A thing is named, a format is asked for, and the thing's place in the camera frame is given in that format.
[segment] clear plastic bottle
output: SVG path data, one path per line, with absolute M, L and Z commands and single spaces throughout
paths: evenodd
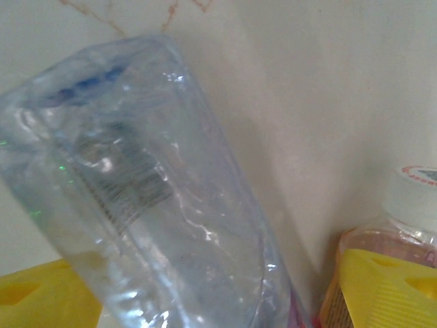
M 309 327 L 168 37 L 93 46 L 0 96 L 0 175 L 125 328 Z
M 338 264 L 347 249 L 364 249 L 436 268 L 437 169 L 409 166 L 395 170 L 379 215 L 343 234 L 337 269 L 320 311 L 322 328 L 354 327 L 344 315 L 346 303 L 339 286 Z

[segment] white bottle cap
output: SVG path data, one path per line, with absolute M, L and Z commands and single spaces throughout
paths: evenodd
M 408 226 L 437 232 L 437 169 L 421 166 L 396 169 L 382 207 Z

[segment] product label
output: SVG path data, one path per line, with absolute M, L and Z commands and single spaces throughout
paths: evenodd
M 338 270 L 335 271 L 326 292 L 320 310 L 320 324 L 322 328 L 354 328 L 340 288 Z

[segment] yellow plastic holder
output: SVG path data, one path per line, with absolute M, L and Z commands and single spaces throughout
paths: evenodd
M 339 283 L 354 328 L 437 327 L 437 269 L 348 249 Z
M 95 328 L 101 311 L 64 260 L 0 277 L 1 328 Z

